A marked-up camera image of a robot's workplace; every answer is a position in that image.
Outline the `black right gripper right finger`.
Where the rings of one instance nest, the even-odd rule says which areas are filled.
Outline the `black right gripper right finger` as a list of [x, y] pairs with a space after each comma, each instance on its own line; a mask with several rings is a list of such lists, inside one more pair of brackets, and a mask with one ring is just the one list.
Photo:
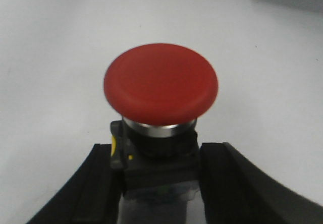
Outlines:
[[200, 160], [207, 223], [322, 223], [322, 206], [272, 179], [229, 143], [203, 143]]

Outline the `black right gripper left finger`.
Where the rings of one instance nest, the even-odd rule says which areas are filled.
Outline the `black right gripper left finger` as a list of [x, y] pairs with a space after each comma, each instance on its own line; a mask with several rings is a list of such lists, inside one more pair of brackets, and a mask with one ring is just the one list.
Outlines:
[[94, 144], [62, 188], [29, 223], [117, 223], [122, 189], [110, 144]]

